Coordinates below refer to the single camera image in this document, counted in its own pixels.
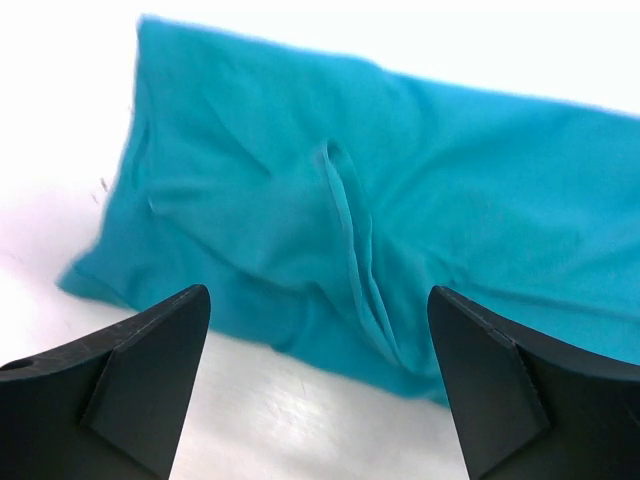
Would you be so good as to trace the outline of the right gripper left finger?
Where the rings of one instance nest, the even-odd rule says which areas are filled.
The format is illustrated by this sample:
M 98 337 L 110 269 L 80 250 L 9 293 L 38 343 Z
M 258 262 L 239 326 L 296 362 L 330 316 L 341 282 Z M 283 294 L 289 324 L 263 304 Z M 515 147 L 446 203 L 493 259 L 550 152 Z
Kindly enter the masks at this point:
M 167 479 L 210 317 L 191 286 L 1 368 L 4 479 Z

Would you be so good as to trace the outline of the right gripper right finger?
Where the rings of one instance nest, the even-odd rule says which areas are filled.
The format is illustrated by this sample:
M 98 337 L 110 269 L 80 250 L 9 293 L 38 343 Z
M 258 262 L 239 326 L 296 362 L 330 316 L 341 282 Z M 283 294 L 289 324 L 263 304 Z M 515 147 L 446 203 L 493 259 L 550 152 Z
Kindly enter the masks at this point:
M 444 287 L 427 315 L 470 478 L 638 478 L 638 366 Z

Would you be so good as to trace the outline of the teal t shirt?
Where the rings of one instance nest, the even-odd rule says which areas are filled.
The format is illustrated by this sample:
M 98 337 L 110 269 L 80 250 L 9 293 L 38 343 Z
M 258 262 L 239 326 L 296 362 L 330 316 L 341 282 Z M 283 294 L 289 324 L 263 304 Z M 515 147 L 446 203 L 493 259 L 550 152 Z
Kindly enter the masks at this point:
M 69 294 L 144 310 L 192 284 L 211 327 L 444 403 L 445 286 L 639 359 L 639 122 L 144 17 L 133 118 Z

